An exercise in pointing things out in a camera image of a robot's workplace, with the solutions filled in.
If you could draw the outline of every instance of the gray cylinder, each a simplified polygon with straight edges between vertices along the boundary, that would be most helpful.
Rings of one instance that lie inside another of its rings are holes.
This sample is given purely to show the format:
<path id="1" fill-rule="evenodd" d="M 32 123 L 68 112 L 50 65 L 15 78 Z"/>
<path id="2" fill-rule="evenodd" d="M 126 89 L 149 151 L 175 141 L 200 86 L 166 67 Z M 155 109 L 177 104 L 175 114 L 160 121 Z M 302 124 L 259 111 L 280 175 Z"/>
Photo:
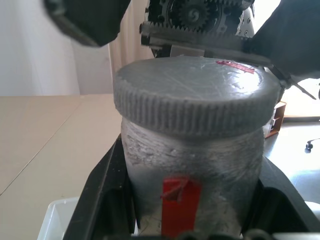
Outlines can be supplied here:
<path id="1" fill-rule="evenodd" d="M 141 235 L 161 233 L 164 179 L 187 176 L 202 186 L 194 230 L 239 236 L 279 89 L 261 69 L 203 57 L 150 59 L 117 73 L 114 102 Z"/>

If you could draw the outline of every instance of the jar lid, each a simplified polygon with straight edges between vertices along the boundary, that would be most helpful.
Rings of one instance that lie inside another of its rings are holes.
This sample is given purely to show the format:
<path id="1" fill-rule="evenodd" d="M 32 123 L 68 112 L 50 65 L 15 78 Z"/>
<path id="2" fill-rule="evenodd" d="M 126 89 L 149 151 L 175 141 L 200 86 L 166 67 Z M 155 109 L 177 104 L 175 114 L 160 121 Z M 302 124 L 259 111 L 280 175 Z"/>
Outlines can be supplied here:
<path id="1" fill-rule="evenodd" d="M 179 56 L 124 66 L 113 91 L 116 109 L 141 127 L 165 134 L 231 137 L 270 120 L 280 84 L 250 65 Z"/>

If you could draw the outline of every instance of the red label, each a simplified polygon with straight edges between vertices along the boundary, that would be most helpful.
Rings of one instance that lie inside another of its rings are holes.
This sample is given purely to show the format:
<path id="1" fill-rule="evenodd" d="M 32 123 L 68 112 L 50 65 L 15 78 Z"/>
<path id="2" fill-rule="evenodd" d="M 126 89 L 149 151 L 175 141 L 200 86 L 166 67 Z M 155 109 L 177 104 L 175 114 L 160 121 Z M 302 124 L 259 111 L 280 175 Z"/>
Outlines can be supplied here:
<path id="1" fill-rule="evenodd" d="M 194 229 L 201 185 L 188 177 L 163 181 L 161 234 L 175 238 Z"/>
<path id="2" fill-rule="evenodd" d="M 247 66 L 243 66 L 237 62 L 231 62 L 231 61 L 216 61 L 217 64 L 221 64 L 221 65 L 228 65 L 230 67 L 233 67 L 235 69 L 239 69 L 244 71 L 245 73 L 251 73 L 254 74 L 255 73 L 255 69 L 254 68 L 250 68 Z"/>

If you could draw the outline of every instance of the gear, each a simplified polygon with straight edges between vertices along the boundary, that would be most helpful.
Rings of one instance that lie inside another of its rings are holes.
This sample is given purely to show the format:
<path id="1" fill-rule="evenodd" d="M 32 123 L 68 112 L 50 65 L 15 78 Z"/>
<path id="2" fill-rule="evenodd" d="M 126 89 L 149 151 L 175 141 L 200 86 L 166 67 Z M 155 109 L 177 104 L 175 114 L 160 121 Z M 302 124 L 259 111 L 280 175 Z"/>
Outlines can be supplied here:
<path id="1" fill-rule="evenodd" d="M 199 30 L 210 17 L 210 9 L 205 0 L 184 0 L 179 10 L 181 25 L 190 30 Z"/>

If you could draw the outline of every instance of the plastic container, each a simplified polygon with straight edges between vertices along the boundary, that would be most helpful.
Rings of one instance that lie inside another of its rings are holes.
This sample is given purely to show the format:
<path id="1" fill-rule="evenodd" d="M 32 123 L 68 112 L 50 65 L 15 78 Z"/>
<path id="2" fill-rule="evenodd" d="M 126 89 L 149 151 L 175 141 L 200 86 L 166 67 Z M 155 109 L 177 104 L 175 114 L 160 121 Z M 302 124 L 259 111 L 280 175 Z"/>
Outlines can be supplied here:
<path id="1" fill-rule="evenodd" d="M 62 240 L 79 197 L 53 201 L 44 216 L 37 240 Z"/>

